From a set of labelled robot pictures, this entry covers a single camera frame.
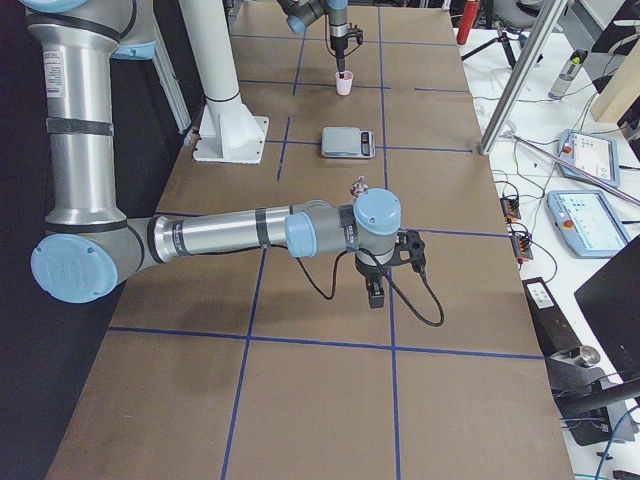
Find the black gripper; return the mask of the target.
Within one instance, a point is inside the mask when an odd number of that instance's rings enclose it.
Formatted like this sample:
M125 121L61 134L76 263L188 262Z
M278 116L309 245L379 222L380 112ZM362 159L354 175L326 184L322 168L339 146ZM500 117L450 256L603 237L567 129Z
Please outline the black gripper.
M330 50L336 58L338 77L343 79L346 71L344 58L348 48L348 26L346 23L337 24L330 21L328 31Z
M381 262L380 258L364 251L355 254L356 270L365 278L365 287L370 308L383 308L385 293L382 278L392 268L392 262Z

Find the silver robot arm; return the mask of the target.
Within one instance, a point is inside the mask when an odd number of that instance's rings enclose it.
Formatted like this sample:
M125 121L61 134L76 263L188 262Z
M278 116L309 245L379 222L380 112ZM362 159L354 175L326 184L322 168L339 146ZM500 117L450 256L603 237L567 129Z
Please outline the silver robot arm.
M116 202L111 59L152 59L154 1L20 1L42 46L54 208L31 254L38 285L68 303L88 303L151 266L177 257L286 248L297 259L354 252L370 308L384 304L382 278L401 265L401 204L390 191L351 187L351 204L322 200L191 218L128 219ZM222 1L178 1L204 89L196 161L258 165L269 125L243 103ZM278 1L294 32L329 24L338 78L346 77L348 1Z
M287 17L287 24L294 34L302 34L315 21L325 18L329 26L330 52L336 59L339 78L346 72L345 56L348 48L347 0L277 0Z

